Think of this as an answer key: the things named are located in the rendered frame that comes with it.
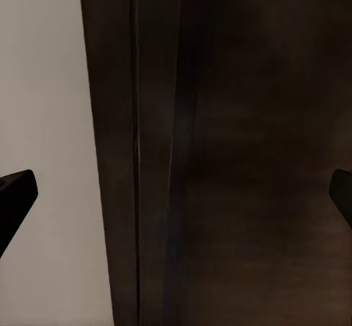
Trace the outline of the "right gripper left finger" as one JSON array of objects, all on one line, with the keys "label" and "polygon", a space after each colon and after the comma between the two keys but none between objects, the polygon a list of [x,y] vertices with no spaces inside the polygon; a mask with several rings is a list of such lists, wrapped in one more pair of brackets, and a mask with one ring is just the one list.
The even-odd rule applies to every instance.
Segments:
[{"label": "right gripper left finger", "polygon": [[0,177],[0,258],[38,197],[31,169]]}]

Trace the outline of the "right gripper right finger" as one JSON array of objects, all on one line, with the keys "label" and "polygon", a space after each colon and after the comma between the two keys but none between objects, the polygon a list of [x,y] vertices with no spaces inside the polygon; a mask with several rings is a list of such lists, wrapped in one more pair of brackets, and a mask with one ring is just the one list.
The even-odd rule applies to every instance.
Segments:
[{"label": "right gripper right finger", "polygon": [[329,195],[352,228],[352,172],[336,169],[331,178]]}]

